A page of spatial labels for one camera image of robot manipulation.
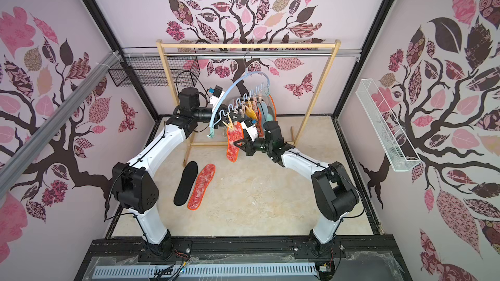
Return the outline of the red patterned insole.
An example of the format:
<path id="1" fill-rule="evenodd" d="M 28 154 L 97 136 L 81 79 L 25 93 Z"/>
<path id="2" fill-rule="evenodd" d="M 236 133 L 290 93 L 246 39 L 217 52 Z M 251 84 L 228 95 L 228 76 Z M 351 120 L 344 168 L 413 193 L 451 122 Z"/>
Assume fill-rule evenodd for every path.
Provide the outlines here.
<path id="1" fill-rule="evenodd" d="M 197 210 L 202 201 L 204 194 L 210 184 L 210 182 L 213 180 L 214 175 L 216 172 L 216 166 L 214 164 L 208 164 L 205 166 L 202 171 L 199 173 L 196 183 L 195 183 L 195 188 L 191 194 L 191 197 L 187 203 L 187 208 L 191 211 Z"/>
<path id="2" fill-rule="evenodd" d="M 237 140 L 243 139 L 243 129 L 241 123 L 236 122 L 232 128 L 227 128 L 227 159 L 235 163 L 238 159 L 239 148 L 234 145 Z"/>

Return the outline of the light blue clip hanger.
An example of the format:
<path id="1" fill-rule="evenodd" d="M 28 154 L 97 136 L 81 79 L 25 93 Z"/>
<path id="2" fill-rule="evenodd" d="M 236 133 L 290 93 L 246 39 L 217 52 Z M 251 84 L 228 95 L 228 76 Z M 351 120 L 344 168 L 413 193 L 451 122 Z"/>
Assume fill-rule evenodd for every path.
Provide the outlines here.
<path id="1" fill-rule="evenodd" d="M 264 82 L 257 84 L 254 88 L 250 88 L 245 94 L 235 96 L 233 98 L 229 98 L 229 95 L 236 90 L 237 86 L 241 84 L 246 79 L 253 77 L 254 75 L 259 75 L 264 78 Z M 212 119 L 208 123 L 209 132 L 207 137 L 212 139 L 214 137 L 214 131 L 216 126 L 220 124 L 220 122 L 229 116 L 231 113 L 235 113 L 238 109 L 255 96 L 257 97 L 260 94 L 269 95 L 270 94 L 270 78 L 267 74 L 261 71 L 247 72 L 238 78 L 227 90 L 223 90 L 225 93 L 221 97 L 220 101 L 215 107 L 212 107 Z"/>

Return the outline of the black insole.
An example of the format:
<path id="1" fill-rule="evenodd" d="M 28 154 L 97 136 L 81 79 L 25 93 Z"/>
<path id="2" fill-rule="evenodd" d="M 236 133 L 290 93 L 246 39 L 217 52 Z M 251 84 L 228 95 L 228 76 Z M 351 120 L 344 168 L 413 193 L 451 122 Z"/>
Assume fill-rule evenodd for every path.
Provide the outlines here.
<path id="1" fill-rule="evenodd" d="M 184 168 L 178 189 L 174 195 L 173 203 L 175 206 L 183 206 L 190 198 L 192 187 L 198 176 L 198 164 L 190 161 Z"/>

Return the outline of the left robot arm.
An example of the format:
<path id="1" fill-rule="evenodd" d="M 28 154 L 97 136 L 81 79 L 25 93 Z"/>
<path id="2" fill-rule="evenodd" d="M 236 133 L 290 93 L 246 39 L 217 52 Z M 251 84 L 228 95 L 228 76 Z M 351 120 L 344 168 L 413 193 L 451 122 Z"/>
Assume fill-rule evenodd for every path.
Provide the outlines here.
<path id="1" fill-rule="evenodd" d="M 164 128 L 137 156 L 127 163 L 117 163 L 112 170 L 110 195 L 132 215 L 139 225 L 147 249 L 160 258 L 173 252 L 170 231 L 161 221 L 157 202 L 160 191 L 154 175 L 170 153 L 182 144 L 200 123 L 209 123 L 222 88 L 206 93 L 195 87 L 182 89 L 179 105 L 165 122 Z"/>

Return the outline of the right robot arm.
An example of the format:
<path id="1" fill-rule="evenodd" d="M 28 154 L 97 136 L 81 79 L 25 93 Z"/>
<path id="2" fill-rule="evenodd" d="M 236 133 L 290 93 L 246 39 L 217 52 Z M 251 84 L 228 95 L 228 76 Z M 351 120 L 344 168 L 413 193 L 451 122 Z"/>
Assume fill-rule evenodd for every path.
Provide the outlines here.
<path id="1" fill-rule="evenodd" d="M 230 145 L 243 150 L 246 156 L 262 152 L 274 163 L 311 181 L 320 218 L 309 240 L 317 255 L 321 255 L 333 247 L 337 229 L 360 201 L 359 191 L 340 162 L 318 161 L 287 143 L 277 121 L 266 122 L 263 132 L 263 137 L 253 138 L 245 129 L 243 138 Z"/>

